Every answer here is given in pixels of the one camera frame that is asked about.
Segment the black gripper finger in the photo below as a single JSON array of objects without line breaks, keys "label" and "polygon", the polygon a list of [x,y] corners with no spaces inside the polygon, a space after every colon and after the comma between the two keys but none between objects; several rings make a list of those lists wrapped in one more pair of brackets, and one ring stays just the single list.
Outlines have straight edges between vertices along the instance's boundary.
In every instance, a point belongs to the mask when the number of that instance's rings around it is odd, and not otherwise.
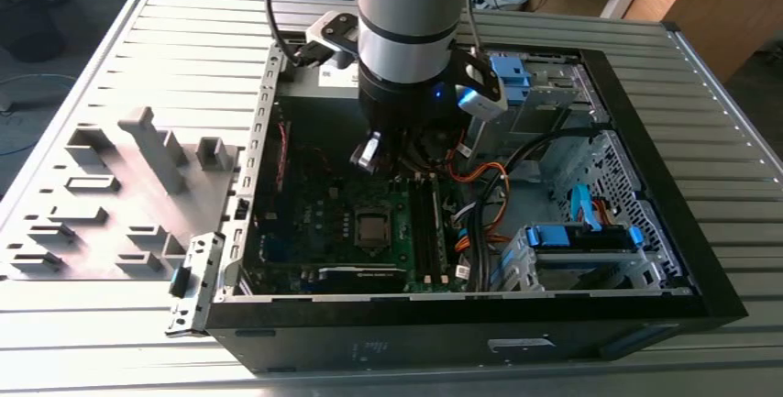
[{"label": "black gripper finger", "polygon": [[389,170],[389,142],[377,131],[368,134],[364,142],[355,148],[349,162],[365,172]]}]

